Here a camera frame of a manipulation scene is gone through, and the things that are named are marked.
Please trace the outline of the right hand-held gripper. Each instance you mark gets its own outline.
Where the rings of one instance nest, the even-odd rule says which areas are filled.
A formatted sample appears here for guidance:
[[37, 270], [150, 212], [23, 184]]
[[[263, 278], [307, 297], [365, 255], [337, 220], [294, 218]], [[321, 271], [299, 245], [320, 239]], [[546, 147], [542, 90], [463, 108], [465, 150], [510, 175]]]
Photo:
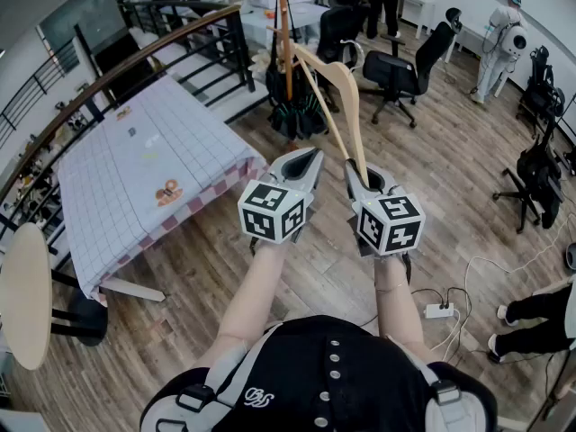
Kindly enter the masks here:
[[416, 248], [426, 221], [416, 195], [407, 193], [389, 171], [377, 165], [366, 164], [368, 184], [352, 158], [344, 169], [355, 214], [349, 225], [361, 255], [385, 257]]

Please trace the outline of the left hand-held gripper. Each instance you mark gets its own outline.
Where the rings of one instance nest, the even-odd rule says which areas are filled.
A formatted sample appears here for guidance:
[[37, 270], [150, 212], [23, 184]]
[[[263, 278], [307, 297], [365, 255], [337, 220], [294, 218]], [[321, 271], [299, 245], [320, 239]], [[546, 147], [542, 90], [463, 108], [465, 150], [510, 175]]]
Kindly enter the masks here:
[[242, 231], [275, 244], [296, 242], [310, 218], [324, 152], [299, 148], [277, 158], [259, 180], [251, 180], [238, 200]]

